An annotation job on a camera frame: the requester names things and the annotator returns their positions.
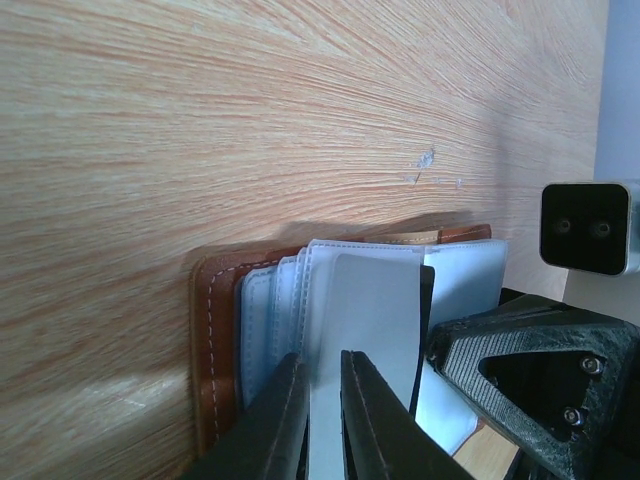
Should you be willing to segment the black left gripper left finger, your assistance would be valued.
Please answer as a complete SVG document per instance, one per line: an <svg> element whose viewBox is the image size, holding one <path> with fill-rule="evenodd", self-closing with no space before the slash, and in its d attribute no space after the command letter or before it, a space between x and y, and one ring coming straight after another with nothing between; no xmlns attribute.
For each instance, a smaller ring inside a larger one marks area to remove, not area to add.
<svg viewBox="0 0 640 480"><path fill-rule="evenodd" d="M283 357L236 425L186 479L306 479L309 372L296 353Z"/></svg>

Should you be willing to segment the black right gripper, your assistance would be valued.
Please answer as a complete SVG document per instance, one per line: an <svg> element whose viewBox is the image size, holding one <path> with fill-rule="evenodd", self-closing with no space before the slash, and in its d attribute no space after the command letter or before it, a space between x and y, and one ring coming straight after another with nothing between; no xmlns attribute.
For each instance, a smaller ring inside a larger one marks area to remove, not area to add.
<svg viewBox="0 0 640 480"><path fill-rule="evenodd" d="M638 326L503 289L498 310L434 327L427 361L517 445L508 478L638 478Z"/></svg>

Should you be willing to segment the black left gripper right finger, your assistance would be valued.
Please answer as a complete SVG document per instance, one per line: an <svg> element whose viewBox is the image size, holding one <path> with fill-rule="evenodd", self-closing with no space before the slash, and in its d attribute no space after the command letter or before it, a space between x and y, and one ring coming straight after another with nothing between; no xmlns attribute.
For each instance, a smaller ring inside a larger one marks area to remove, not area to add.
<svg viewBox="0 0 640 480"><path fill-rule="evenodd" d="M341 410L345 478L472 477L422 431L363 352L341 352Z"/></svg>

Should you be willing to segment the brown leather card holder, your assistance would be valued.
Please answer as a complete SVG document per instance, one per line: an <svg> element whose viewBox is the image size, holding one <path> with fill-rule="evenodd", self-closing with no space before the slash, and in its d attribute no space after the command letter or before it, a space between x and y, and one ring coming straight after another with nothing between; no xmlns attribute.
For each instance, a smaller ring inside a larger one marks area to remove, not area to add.
<svg viewBox="0 0 640 480"><path fill-rule="evenodd" d="M342 350L369 355L409 410L420 330L420 266L435 269L428 331L497 306L507 245L487 225L209 255L191 276L191 367L196 445L213 448L264 388L283 357L310 369L311 443L340 433ZM423 365L416 421L446 452L477 415Z"/></svg>

